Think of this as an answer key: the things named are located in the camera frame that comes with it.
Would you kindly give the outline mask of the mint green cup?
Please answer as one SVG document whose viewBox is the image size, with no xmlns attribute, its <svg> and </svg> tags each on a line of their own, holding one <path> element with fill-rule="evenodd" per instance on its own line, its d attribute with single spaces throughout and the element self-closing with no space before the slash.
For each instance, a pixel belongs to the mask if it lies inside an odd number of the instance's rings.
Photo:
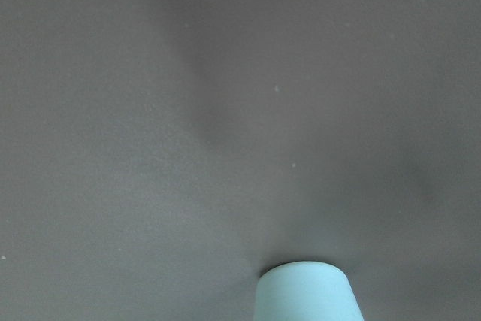
<svg viewBox="0 0 481 321">
<path fill-rule="evenodd" d="M 363 320 L 346 275 L 324 262 L 289 262 L 256 286 L 254 320 Z"/>
</svg>

